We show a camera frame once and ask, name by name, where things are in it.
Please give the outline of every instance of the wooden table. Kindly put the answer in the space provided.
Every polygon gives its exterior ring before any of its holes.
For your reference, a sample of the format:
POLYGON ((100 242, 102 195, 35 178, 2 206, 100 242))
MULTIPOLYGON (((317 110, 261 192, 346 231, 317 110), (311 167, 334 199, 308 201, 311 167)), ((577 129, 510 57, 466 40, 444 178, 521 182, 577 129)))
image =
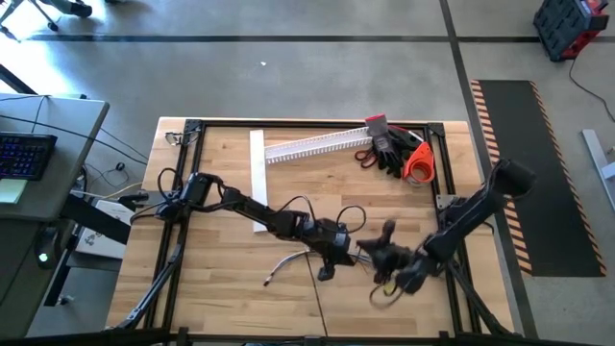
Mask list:
MULTIPOLYGON (((179 149, 167 144, 164 133, 180 132, 184 122, 184 118, 160 119, 143 188, 156 190, 159 172, 164 167, 175 166, 179 149)), ((444 126, 457 194, 469 196, 480 187, 480 175, 468 126, 465 122, 444 122, 444 126)), ((248 195, 251 192, 250 130, 254 129, 208 127, 200 168, 221 176, 225 184, 248 195)), ((340 130, 265 129, 265 145, 337 131, 340 130)), ((394 217, 397 218, 394 241, 410 248, 416 246, 436 227, 430 188, 412 187, 387 177, 375 167, 361 170, 353 158, 356 149, 268 165, 269 205, 276 209, 293 196, 306 195, 317 217, 332 219, 344 206, 362 205, 368 221, 361 231, 353 234, 353 240, 378 236, 384 220, 394 217)), ((191 156, 192 149, 188 152, 188 162, 191 156)), ((439 156, 436 164, 441 167, 439 156)), ((163 185, 170 186, 171 178, 170 174, 165 176, 163 185)), ((208 203, 217 202, 215 195, 210 195, 208 203)), ((301 201, 293 203, 291 208, 307 210, 301 201)), ((350 228, 359 223, 358 212, 347 215, 343 221, 350 228)), ((138 220, 133 226, 108 325, 122 321, 152 282, 161 230, 162 222, 153 218, 138 220)), ((475 230, 467 237, 466 244, 477 292, 500 322, 512 330, 490 230, 475 230)), ((280 241, 267 233, 254 234, 252 221, 236 213, 193 213, 172 330, 189 327, 191 334, 289 337, 310 334, 437 337, 439 331, 453 330, 446 284, 441 278, 428 278, 417 294, 404 296, 385 310, 370 305, 373 270, 364 270, 359 265, 337 266, 333 280, 318 282, 315 277, 322 261, 311 258, 308 265, 306 259, 296 259, 269 286, 262 285, 281 258, 303 248, 300 243, 280 241)), ((460 289, 457 292, 462 298, 460 289)), ((164 301, 159 300, 157 325, 161 323, 164 301)), ((465 299, 459 301, 464 328, 469 330, 465 299)))

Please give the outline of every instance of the desk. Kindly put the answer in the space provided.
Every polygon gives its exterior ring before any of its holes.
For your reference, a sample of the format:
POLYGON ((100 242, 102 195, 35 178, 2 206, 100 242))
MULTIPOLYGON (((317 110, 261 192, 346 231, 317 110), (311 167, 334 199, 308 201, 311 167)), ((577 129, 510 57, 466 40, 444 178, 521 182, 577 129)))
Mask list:
MULTIPOLYGON (((0 99, 32 96, 0 93, 0 99)), ((0 102, 0 114, 34 121, 40 97, 0 102)), ((96 136, 107 115, 103 101, 43 100, 38 122, 86 136, 96 136)), ((33 124, 0 118, 0 130, 26 132, 33 124)), ((55 152, 39 182, 29 182, 17 205, 0 205, 0 338, 23 336, 37 312, 53 270, 38 268, 33 239, 39 228, 55 221, 93 141, 42 126, 35 133, 58 137, 55 152)))
MULTIPOLYGON (((249 119, 241 120, 241 126, 250 126, 249 119)), ((182 118, 160 119, 143 188, 155 190, 159 172, 175 166, 179 149, 167 144, 164 133, 181 131, 184 123, 182 118)), ((445 122, 444 127, 457 193, 469 196, 480 187, 480 176, 468 126, 445 122)), ((207 127, 200 171, 220 175, 225 184, 249 194, 250 130, 207 127)), ((265 145, 337 131, 267 128, 265 145)), ((269 205, 276 209, 291 197, 305 194, 317 217, 335 219, 343 206, 360 204, 367 211, 368 221, 353 234, 353 240, 376 237, 383 221, 396 217, 394 241, 409 247, 417 245, 435 230, 430 188, 411 187, 376 168, 361 170, 353 159, 356 149, 267 166, 269 205)), ((188 151, 188 160, 192 150, 188 151)), ((171 178, 164 177, 163 185, 170 186, 171 178)), ((214 196, 208 199, 212 202, 216 202, 214 196)), ((300 202, 291 208, 307 210, 300 202)), ((353 228, 358 217, 349 212, 343 221, 353 228)), ((133 226, 111 303, 109 326, 121 322, 149 287, 161 229, 162 223, 152 218, 141 219, 133 226)), ((491 232, 486 228, 475 230, 467 238, 467 247, 475 288, 502 324, 512 330, 491 232)), ((321 283, 315 280, 321 260, 310 259, 308 264, 306 259, 297 259, 269 286, 262 286, 278 260, 302 249, 301 244, 279 241, 269 234, 253 234, 252 221, 238 214, 194 213, 171 329, 189 327, 190 334, 196 335, 288 337, 325 335, 325 328, 328 336, 380 337, 436 337, 439 331, 453 330, 445 281, 439 278, 429 278, 416 295, 403 297, 387 310, 370 306, 373 272, 368 269, 365 273, 360 266, 337 266, 335 277, 321 283)), ((161 322, 165 291, 160 297, 156 326, 161 322)), ((464 327, 469 328, 463 304, 461 315, 464 327)))

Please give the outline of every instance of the blue keyboard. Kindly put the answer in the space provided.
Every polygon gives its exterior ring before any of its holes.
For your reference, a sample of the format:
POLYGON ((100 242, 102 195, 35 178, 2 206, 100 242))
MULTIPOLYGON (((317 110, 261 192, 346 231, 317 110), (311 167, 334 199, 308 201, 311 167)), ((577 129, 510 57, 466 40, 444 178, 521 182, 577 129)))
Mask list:
POLYGON ((40 180, 57 139, 51 135, 0 132, 0 179, 40 180))

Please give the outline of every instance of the gray floor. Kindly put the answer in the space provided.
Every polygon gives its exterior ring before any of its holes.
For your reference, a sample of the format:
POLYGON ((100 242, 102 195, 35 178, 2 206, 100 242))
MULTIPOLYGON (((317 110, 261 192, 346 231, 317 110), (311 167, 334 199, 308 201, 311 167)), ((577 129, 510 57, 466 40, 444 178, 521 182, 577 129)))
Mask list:
MULTIPOLYGON (((152 0, 115 7, 89 3, 94 7, 92 20, 49 12, 61 19, 61 31, 67 35, 446 35, 434 0, 152 0)), ((535 35, 530 23, 538 0, 449 3, 460 36, 535 35)), ((42 17, 28 9, 10 24, 22 36, 51 34, 42 17), (24 17, 34 20, 25 23, 24 17)), ((615 35, 615 25, 607 34, 615 35)), ((467 120, 448 43, 18 44, 0 38, 0 51, 2 63, 38 93, 82 92, 110 102, 104 127, 145 154, 160 116, 362 118, 386 112, 395 119, 467 120)), ((615 270, 615 234, 609 227, 615 214, 579 135, 593 128, 604 147, 615 145, 615 124, 602 105, 568 81, 569 62, 549 62, 539 44, 461 44, 461 53, 469 78, 537 83, 606 265, 615 270)), ((575 75, 615 108, 614 54, 613 43, 590 45, 575 75)), ((112 142, 105 135, 100 138, 112 142)), ((118 161, 127 163, 131 182, 140 180, 143 167, 105 148, 94 145, 88 158, 101 170, 118 161)), ((112 192, 113 187, 99 183, 94 191, 112 192)), ((109 273, 72 273, 65 292, 77 302, 41 309, 30 335, 101 329, 114 282, 109 273)), ((525 278, 525 284, 541 337, 612 344, 612 275, 525 278)))

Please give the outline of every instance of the glove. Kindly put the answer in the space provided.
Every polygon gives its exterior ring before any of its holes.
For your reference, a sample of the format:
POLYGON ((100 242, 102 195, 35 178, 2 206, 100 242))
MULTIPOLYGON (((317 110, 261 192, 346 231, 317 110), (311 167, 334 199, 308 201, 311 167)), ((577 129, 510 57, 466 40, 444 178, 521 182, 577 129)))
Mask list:
POLYGON ((384 114, 365 119, 367 134, 372 137, 372 148, 378 158, 378 169, 386 168, 386 174, 393 174, 395 178, 402 178, 404 161, 393 145, 393 138, 388 132, 384 114))
POLYGON ((389 126, 388 133, 393 139, 393 146, 406 161, 410 158, 410 154, 421 144, 421 141, 417 137, 409 134, 407 130, 402 128, 389 126))

